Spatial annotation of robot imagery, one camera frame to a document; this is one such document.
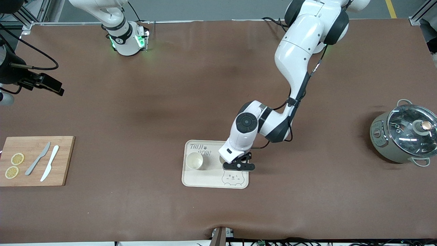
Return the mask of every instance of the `green led light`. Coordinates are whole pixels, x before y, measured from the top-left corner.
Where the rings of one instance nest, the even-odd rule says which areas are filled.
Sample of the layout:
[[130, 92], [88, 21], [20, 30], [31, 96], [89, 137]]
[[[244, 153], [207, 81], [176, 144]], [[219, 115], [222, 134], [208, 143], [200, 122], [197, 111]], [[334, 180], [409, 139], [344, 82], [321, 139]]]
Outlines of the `green led light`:
[[135, 37], [136, 37], [136, 40], [137, 40], [137, 43], [138, 43], [138, 46], [140, 46], [140, 47], [144, 47], [144, 38], [142, 38], [141, 36], [136, 36], [135, 35]]
[[116, 49], [116, 48], [115, 48], [115, 44], [114, 44], [114, 41], [112, 40], [112, 38], [111, 38], [111, 37], [109, 37], [109, 40], [111, 41], [112, 47], [113, 47], [114, 49]]

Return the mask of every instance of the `knife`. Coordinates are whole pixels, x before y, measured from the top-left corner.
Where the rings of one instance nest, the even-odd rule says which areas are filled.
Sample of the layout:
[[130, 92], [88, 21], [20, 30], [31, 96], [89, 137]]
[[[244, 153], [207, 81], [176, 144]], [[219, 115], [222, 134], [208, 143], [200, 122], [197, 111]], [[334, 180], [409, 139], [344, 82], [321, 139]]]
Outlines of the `knife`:
[[41, 180], [40, 180], [41, 182], [44, 181], [47, 178], [47, 176], [49, 175], [50, 171], [52, 170], [52, 162], [53, 162], [53, 159], [56, 156], [56, 153], [58, 153], [58, 150], [59, 150], [59, 145], [55, 145], [53, 147], [53, 151], [52, 151], [52, 155], [50, 156], [49, 163], [47, 164], [47, 167], [45, 168], [44, 174], [41, 177]]
[[36, 158], [36, 160], [27, 169], [27, 171], [26, 171], [26, 173], [24, 175], [29, 176], [32, 173], [32, 171], [35, 168], [36, 164], [38, 164], [38, 161], [41, 160], [41, 158], [43, 158], [45, 156], [45, 154], [47, 154], [47, 151], [49, 151], [49, 148], [50, 148], [50, 142], [47, 143], [45, 148], [42, 150], [41, 154], [39, 154], [38, 158]]

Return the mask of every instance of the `table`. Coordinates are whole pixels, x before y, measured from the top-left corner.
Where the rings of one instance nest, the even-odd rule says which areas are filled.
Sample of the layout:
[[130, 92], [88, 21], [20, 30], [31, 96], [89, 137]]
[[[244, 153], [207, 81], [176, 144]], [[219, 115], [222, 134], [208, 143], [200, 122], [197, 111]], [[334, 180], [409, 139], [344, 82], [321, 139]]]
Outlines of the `table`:
[[[183, 186], [184, 144], [225, 140], [245, 102], [282, 104], [288, 84], [274, 64], [282, 29], [198, 21], [156, 24], [151, 35], [149, 51], [132, 57], [114, 52], [100, 26], [34, 26], [25, 37], [59, 62], [48, 74], [66, 92], [24, 90], [1, 107], [0, 143], [76, 142], [65, 186], [0, 188], [1, 242], [196, 240], [218, 226], [240, 238], [437, 237], [437, 159], [428, 168], [390, 163], [368, 135], [400, 98], [437, 112], [419, 27], [351, 20], [307, 87], [294, 140], [254, 150], [243, 190]], [[17, 53], [51, 66], [24, 45]]]

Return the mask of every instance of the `beige tray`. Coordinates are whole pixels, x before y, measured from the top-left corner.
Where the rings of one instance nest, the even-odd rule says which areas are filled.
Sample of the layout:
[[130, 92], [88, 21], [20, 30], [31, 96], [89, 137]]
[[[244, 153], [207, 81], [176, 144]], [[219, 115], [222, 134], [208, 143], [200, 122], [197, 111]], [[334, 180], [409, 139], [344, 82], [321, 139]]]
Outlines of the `beige tray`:
[[[189, 140], [185, 144], [182, 183], [185, 186], [244, 189], [249, 185], [249, 172], [223, 170], [219, 149], [224, 141]], [[191, 170], [185, 165], [185, 158], [192, 152], [203, 156], [203, 165]]]

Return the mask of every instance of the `black cable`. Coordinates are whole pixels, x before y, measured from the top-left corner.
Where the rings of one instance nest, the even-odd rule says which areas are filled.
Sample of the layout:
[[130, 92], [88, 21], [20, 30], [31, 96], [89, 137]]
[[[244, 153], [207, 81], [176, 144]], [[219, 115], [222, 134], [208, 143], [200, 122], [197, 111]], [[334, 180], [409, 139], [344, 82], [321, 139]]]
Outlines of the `black cable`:
[[407, 241], [410, 246], [421, 246], [421, 245], [423, 245], [421, 242], [416, 241], [416, 240], [411, 241], [411, 240], [406, 239], [405, 241]]
[[[370, 241], [369, 243], [357, 242], [357, 243], [352, 243], [349, 246], [384, 246], [384, 245], [390, 243], [391, 241], [393, 241], [393, 239], [391, 239], [391, 240], [389, 240], [387, 242], [383, 242], [383, 243], [379, 243], [378, 241], [376, 241], [376, 242]], [[414, 243], [409, 241], [409, 240], [405, 240], [405, 241], [408, 241], [409, 245], [414, 245]]]
[[346, 6], [344, 7], [344, 11], [347, 10], [347, 8], [349, 8], [350, 4], [353, 2], [354, 0], [349, 0], [349, 2], [346, 4]]
[[431, 240], [429, 240], [429, 241], [427, 241], [427, 242], [424, 242], [422, 245], [423, 245], [423, 246], [425, 246], [425, 245], [427, 245], [427, 244], [434, 244], [434, 245], [436, 245], [436, 242], [434, 242], [434, 241], [437, 241], [437, 239], [431, 239]]
[[128, 4], [129, 4], [129, 6], [131, 6], [132, 10], [134, 11], [135, 15], [137, 16], [138, 21], [141, 21], [141, 19], [139, 18], [138, 14], [136, 13], [134, 7], [132, 6], [131, 2], [128, 2]]
[[13, 36], [14, 38], [16, 38], [18, 41], [24, 43], [25, 45], [31, 47], [32, 49], [38, 51], [39, 53], [41, 53], [42, 55], [44, 55], [45, 57], [49, 58], [54, 64], [54, 67], [34, 67], [32, 66], [31, 69], [35, 69], [35, 70], [55, 70], [56, 68], [59, 67], [58, 62], [55, 61], [55, 59], [53, 59], [51, 56], [47, 55], [46, 53], [42, 52], [41, 50], [39, 50], [38, 48], [36, 48], [35, 46], [31, 45], [30, 43], [22, 40], [21, 38], [17, 37], [14, 33], [12, 33], [11, 31], [9, 31], [6, 27], [4, 27], [1, 23], [0, 23], [0, 28], [2, 28], [3, 30], [5, 30], [7, 33], [9, 33], [11, 36]]
[[308, 241], [310, 241], [310, 244], [312, 245], [312, 243], [315, 243], [317, 246], [322, 246], [320, 243], [312, 240], [312, 239], [307, 239]]
[[293, 130], [291, 130], [290, 123], [288, 123], [288, 128], [290, 129], [290, 139], [284, 139], [285, 142], [293, 141]]
[[[273, 18], [270, 18], [270, 17], [264, 17], [264, 18], [261, 18], [261, 20], [270, 20], [270, 21], [272, 21], [273, 23], [275, 23], [276, 25], [281, 25], [277, 20], [275, 20], [275, 19], [273, 19]], [[289, 26], [287, 25], [287, 24], [282, 24], [284, 27], [287, 27], [287, 28], [289, 28]]]
[[287, 32], [287, 30], [284, 28], [284, 25], [283, 25], [282, 22], [281, 22], [281, 18], [279, 18], [277, 21], [278, 21], [279, 24], [281, 25], [282, 30], [284, 30], [284, 32]]
[[274, 108], [273, 110], [278, 110], [278, 109], [284, 107], [285, 104], [287, 104], [287, 100], [286, 100], [286, 101], [285, 101], [281, 106], [279, 106], [279, 107], [277, 107], [277, 108]]
[[303, 91], [303, 95], [299, 98], [299, 101], [302, 101], [302, 99], [306, 96], [306, 90]]
[[9, 94], [16, 95], [16, 94], [20, 93], [20, 91], [21, 91], [21, 85], [20, 85], [20, 87], [18, 87], [18, 90], [17, 90], [16, 92], [12, 92], [12, 91], [9, 91], [9, 90], [7, 90], [7, 89], [5, 89], [5, 88], [1, 88], [1, 87], [0, 87], [0, 91], [4, 91], [4, 92], [7, 92], [7, 93], [9, 93]]
[[12, 53], [15, 54], [14, 49], [13, 49], [12, 46], [9, 44], [9, 42], [5, 39], [5, 37], [3, 37], [3, 35], [0, 34], [0, 38], [1, 38], [1, 39], [4, 41], [4, 43], [8, 46], [8, 48], [10, 49], [10, 51], [11, 51]]
[[322, 56], [320, 57], [320, 60], [322, 60], [323, 57], [325, 56], [326, 49], [328, 48], [328, 46], [329, 46], [329, 45], [325, 45], [325, 50], [323, 51]]
[[251, 149], [264, 149], [265, 147], [267, 147], [267, 145], [269, 145], [270, 141], [267, 141], [266, 145], [262, 146], [262, 147], [252, 147]]

